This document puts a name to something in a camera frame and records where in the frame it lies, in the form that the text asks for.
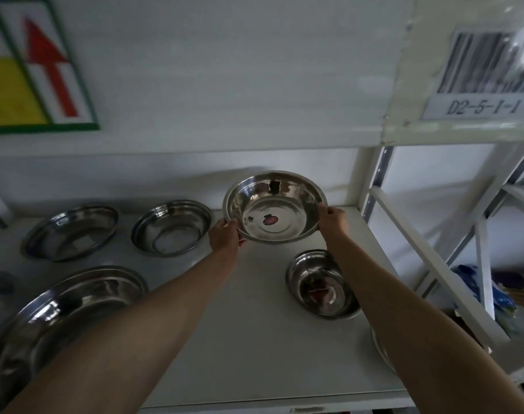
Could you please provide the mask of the person's left hand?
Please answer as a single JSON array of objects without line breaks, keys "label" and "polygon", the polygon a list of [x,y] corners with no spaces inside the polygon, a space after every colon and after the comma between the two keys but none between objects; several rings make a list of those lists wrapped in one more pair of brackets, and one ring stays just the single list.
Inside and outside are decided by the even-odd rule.
[{"label": "person's left hand", "polygon": [[237,232],[223,230],[222,219],[220,219],[209,230],[209,242],[212,252],[217,254],[226,264],[234,267],[237,264],[239,250],[247,240],[241,236],[239,230]]}]

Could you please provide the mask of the person's right hand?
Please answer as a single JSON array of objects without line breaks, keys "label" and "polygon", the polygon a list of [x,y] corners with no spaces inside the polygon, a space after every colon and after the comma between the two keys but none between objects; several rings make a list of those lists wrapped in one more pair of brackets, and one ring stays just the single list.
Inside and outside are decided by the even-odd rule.
[{"label": "person's right hand", "polygon": [[344,210],[329,207],[329,217],[318,220],[318,229],[330,250],[335,245],[350,240],[348,220]]}]

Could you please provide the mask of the steel bowl with red sticker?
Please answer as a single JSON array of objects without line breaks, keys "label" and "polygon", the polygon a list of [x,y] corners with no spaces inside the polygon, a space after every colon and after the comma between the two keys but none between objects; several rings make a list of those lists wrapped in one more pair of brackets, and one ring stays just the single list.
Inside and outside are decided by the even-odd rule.
[{"label": "steel bowl with red sticker", "polygon": [[230,187],[222,204],[224,218],[238,221],[239,234],[269,245],[293,243],[318,229],[318,204],[327,204],[312,180],[286,171],[252,175]]}]

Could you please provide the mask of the person's left forearm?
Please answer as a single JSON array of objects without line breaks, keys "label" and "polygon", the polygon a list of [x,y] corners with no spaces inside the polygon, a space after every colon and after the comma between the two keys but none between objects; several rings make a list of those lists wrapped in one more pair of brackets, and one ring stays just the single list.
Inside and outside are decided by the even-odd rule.
[{"label": "person's left forearm", "polygon": [[61,352],[1,414],[136,414],[233,271],[213,250]]}]

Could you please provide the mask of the person's right forearm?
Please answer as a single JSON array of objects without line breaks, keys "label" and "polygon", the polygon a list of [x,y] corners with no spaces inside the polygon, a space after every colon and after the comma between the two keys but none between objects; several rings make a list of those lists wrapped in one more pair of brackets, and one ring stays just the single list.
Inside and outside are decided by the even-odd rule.
[{"label": "person's right forearm", "polygon": [[461,327],[343,232],[324,235],[421,414],[524,414],[524,394]]}]

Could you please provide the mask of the medium steel bowl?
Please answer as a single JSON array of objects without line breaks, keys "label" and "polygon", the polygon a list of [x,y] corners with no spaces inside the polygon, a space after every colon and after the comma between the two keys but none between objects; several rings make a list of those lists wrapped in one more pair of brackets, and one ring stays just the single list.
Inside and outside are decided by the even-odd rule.
[{"label": "medium steel bowl", "polygon": [[144,255],[173,258],[197,247],[212,222],[213,212],[198,201],[166,201],[140,216],[130,231],[130,241]]}]

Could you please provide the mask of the small deep steel bowl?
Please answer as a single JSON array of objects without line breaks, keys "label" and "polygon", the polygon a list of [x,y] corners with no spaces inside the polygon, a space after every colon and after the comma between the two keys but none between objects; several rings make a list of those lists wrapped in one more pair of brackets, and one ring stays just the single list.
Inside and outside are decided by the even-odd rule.
[{"label": "small deep steel bowl", "polygon": [[287,265],[285,283],[305,310],[328,320],[347,320],[361,313],[354,292],[327,250],[307,250]]}]

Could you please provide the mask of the white metal shelf rack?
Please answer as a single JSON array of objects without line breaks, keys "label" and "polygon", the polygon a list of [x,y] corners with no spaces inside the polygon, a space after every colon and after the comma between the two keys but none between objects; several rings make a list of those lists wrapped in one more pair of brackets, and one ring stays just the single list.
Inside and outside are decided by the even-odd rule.
[{"label": "white metal shelf rack", "polygon": [[[493,321],[492,274],[487,222],[500,206],[513,200],[524,212],[524,188],[515,175],[524,170],[524,120],[423,120],[422,114],[446,60],[458,27],[524,26],[524,0],[369,0],[376,13],[363,13],[370,32],[362,29],[363,89],[384,97],[374,170],[360,199],[363,215],[377,203],[427,267],[416,292],[426,298],[440,285],[452,295],[462,319],[495,354],[518,385],[524,384],[524,335],[511,337]],[[445,240],[433,248],[382,188],[391,155],[405,145],[511,144],[497,173],[464,216],[454,221]],[[480,301],[451,268],[479,267]]]}]

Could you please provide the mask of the steel bowl rim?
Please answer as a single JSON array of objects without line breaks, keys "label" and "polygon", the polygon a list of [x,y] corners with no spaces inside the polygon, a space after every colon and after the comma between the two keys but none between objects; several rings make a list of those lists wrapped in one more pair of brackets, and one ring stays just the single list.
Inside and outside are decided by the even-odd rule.
[{"label": "steel bowl rim", "polygon": [[390,361],[389,357],[388,357],[388,354],[385,350],[385,348],[383,347],[381,341],[378,339],[377,335],[376,335],[376,332],[374,330],[373,327],[371,327],[371,337],[372,337],[372,341],[373,341],[373,344],[376,348],[376,351],[378,352],[378,354],[380,355],[381,359],[383,360],[383,362],[389,367],[389,369],[394,373],[396,374],[396,370],[394,368],[394,365],[392,364],[392,362]]}]

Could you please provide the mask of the shallow steel bowl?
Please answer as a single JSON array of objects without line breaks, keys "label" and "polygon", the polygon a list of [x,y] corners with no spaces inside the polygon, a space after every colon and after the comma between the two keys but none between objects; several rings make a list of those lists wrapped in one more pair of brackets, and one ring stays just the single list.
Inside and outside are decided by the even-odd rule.
[{"label": "shallow steel bowl", "polygon": [[113,205],[81,204],[37,223],[22,239],[20,254],[52,263],[90,256],[112,240],[120,219],[120,211]]}]

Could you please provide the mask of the blue plastic packet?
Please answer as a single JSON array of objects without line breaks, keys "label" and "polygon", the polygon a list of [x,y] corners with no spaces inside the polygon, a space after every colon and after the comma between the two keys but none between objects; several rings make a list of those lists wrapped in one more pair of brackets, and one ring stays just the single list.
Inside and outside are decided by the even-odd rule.
[{"label": "blue plastic packet", "polygon": [[[480,288],[477,283],[477,274],[479,267],[474,264],[459,264],[451,268],[455,274],[459,276],[468,286],[468,288],[473,293],[473,296],[480,301]],[[494,299],[494,309],[505,314],[508,314],[512,317],[515,316],[517,307],[514,300],[498,288],[498,286],[493,283],[493,299]]]}]

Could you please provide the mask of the large steel basin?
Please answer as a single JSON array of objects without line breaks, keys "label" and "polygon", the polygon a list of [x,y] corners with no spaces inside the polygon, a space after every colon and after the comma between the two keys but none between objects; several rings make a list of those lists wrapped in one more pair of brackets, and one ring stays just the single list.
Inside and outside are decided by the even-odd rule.
[{"label": "large steel basin", "polygon": [[50,286],[0,326],[0,410],[69,344],[149,292],[136,271],[100,265]]}]

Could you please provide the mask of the white barcode label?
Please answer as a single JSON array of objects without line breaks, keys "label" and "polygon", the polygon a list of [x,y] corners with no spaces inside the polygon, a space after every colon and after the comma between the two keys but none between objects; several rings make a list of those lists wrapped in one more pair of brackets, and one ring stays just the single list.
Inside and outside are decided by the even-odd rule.
[{"label": "white barcode label", "polygon": [[524,120],[524,26],[458,27],[423,120]]}]

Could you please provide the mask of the red arrow wall sign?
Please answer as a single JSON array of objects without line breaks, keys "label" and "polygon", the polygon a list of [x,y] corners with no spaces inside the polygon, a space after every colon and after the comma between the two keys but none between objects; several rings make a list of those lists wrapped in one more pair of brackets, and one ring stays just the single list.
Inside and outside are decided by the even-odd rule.
[{"label": "red arrow wall sign", "polygon": [[98,130],[51,0],[0,0],[0,136]]}]

